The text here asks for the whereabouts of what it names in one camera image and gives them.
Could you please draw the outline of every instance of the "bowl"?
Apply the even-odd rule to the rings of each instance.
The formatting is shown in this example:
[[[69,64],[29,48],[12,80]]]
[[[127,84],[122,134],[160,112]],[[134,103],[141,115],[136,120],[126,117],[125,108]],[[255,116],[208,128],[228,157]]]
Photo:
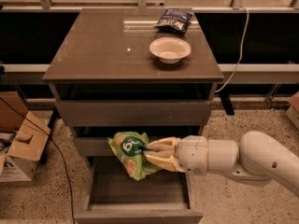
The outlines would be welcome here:
[[[186,41],[174,37],[154,40],[149,45],[149,50],[162,63],[178,63],[180,59],[191,53],[191,47]]]

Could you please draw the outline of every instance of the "speckled floor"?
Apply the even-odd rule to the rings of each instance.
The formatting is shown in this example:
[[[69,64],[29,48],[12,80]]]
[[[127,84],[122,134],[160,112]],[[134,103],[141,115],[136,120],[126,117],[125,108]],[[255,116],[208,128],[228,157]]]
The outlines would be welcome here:
[[[36,112],[47,119],[47,112]],[[258,130],[268,133],[299,156],[299,132],[285,110],[266,108],[236,110],[227,116],[213,110],[203,135],[234,139]],[[74,194],[74,211],[82,210],[89,180],[85,161],[76,152],[71,132],[58,119],[53,139],[64,153]],[[46,148],[46,164],[39,164],[32,182],[0,183],[0,224],[72,223],[70,195],[63,161],[52,142]],[[195,207],[204,214],[201,224],[299,223],[299,198],[272,181],[265,187],[236,183],[220,175],[196,176]]]

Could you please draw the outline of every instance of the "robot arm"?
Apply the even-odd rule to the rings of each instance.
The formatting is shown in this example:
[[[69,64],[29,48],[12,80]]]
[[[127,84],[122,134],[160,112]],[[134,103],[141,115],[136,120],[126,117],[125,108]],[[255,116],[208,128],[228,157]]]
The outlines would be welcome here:
[[[178,142],[175,157],[185,171],[218,173],[251,185],[274,179],[299,197],[299,158],[265,133],[245,133],[239,145],[188,136]]]

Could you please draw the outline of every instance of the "green chip bag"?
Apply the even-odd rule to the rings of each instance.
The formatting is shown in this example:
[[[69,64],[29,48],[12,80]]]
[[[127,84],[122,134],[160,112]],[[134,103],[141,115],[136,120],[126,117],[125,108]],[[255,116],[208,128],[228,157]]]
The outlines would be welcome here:
[[[148,162],[143,151],[151,151],[147,143],[149,138],[145,133],[136,132],[116,133],[113,138],[108,138],[108,143],[113,153],[121,161],[128,175],[135,180],[141,180],[146,175],[151,175],[162,168]]]

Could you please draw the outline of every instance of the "cabinet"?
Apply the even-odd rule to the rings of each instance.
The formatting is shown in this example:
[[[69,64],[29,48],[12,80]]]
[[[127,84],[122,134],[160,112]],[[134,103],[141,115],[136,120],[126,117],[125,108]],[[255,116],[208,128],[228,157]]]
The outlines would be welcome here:
[[[107,138],[120,131],[150,138],[200,134],[222,80],[196,21],[185,35],[153,28],[163,8],[83,9],[43,80],[74,135],[78,153],[94,157],[78,223],[198,223],[192,174],[158,172],[128,179]],[[186,40],[192,53],[177,64],[150,54],[160,37]]]

